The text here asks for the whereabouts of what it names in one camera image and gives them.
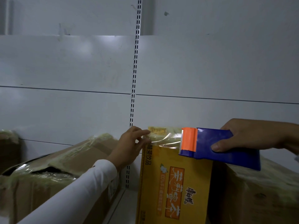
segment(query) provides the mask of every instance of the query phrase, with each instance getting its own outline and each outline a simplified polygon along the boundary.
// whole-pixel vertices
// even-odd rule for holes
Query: perforated metal strip
[[[135,50],[134,50],[133,82],[132,82],[132,94],[131,94],[130,127],[133,126],[133,118],[134,118],[134,102],[135,102],[137,60],[138,60],[138,42],[139,42],[139,36],[140,36],[141,5],[142,5],[141,0],[138,0],[137,19],[136,19],[136,34],[135,34]],[[126,188],[129,188],[129,177],[130,177],[130,166],[127,166]]]

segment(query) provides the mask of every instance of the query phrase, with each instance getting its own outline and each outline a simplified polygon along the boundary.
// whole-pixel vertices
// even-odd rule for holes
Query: person
[[[299,125],[285,122],[231,119],[221,129],[230,130],[233,137],[211,146],[215,152],[234,147],[252,149],[286,148],[299,155]],[[76,181],[55,194],[31,212],[19,224],[82,224],[97,201],[119,171],[131,164],[150,140],[150,131],[136,126],[129,128],[108,158],[98,160]]]

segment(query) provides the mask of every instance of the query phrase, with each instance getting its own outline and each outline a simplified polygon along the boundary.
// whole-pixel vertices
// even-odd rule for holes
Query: cardboard box
[[[208,215],[212,224],[295,224],[299,174],[261,157],[262,170],[214,162]]]
[[[155,142],[142,151],[136,224],[204,224],[212,161],[179,156],[171,147],[180,141],[175,134],[181,130],[149,130]]]
[[[21,162],[21,143],[12,131],[0,131],[0,173]]]
[[[8,169],[2,175],[9,176],[8,197],[12,200],[8,204],[10,223],[22,220],[85,173],[98,159],[107,158],[117,142],[105,134]],[[97,200],[84,224],[103,222],[119,188],[118,176]]]

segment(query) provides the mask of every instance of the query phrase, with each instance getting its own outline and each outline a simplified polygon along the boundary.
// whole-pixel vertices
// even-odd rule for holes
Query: sleeve
[[[93,205],[117,177],[116,167],[101,159],[73,183],[55,194],[19,224],[82,224]]]

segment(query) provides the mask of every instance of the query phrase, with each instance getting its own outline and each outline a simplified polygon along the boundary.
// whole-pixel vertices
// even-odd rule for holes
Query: hand
[[[231,119],[222,130],[230,130],[233,137],[211,146],[215,152],[235,147],[253,149],[286,148],[293,153],[299,149],[299,125],[263,120]]]
[[[132,126],[122,134],[118,141],[118,145],[108,156],[107,160],[112,162],[117,171],[121,171],[125,166],[130,165],[140,153],[140,150],[146,144],[151,143],[148,138],[141,138],[149,134],[149,130],[142,130],[136,126]]]

